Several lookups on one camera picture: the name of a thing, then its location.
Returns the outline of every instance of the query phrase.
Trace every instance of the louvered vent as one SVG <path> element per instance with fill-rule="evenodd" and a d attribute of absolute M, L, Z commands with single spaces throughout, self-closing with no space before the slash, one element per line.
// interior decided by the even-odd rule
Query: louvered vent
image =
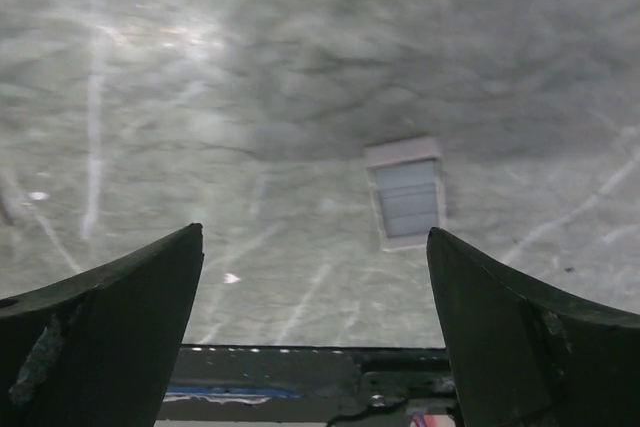
<path fill-rule="evenodd" d="M 422 247 L 442 226 L 440 150 L 431 137 L 367 149 L 368 173 L 384 250 Z"/>

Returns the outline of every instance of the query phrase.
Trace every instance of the light spot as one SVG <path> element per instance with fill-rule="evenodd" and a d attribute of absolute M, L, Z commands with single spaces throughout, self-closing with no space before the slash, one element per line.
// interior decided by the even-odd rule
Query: light spot
<path fill-rule="evenodd" d="M 238 277 L 237 275 L 233 275 L 230 272 L 227 272 L 226 274 L 224 274 L 224 283 L 225 284 L 235 284 L 236 282 L 240 282 L 240 277 Z"/>
<path fill-rule="evenodd" d="M 49 198 L 49 194 L 46 192 L 29 192 L 29 198 L 31 200 L 47 200 Z"/>

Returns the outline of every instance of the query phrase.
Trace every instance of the black robot frame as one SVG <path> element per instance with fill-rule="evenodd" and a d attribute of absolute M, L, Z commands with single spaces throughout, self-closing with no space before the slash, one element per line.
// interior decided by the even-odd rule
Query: black robot frame
<path fill-rule="evenodd" d="M 444 349 L 183 345 L 158 419 L 407 427 L 456 411 Z"/>
<path fill-rule="evenodd" d="M 638 425 L 640 316 L 544 284 L 446 231 L 432 229 L 427 244 L 446 351 L 181 345 L 202 244 L 192 224 L 0 299 L 0 425 L 424 427 L 427 415 L 456 427 Z"/>

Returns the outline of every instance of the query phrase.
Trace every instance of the screw hole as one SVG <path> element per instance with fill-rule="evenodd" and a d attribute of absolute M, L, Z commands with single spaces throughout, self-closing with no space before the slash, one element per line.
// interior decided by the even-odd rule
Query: screw hole
<path fill-rule="evenodd" d="M 0 309 L 12 307 L 18 303 L 18 299 L 0 299 Z"/>

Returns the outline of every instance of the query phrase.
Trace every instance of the bolt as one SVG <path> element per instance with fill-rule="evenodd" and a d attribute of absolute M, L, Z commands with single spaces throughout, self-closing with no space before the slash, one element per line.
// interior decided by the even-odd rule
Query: bolt
<path fill-rule="evenodd" d="M 385 402 L 384 396 L 380 395 L 380 394 L 373 394 L 371 396 L 371 402 L 370 402 L 372 407 L 384 407 L 387 403 Z"/>

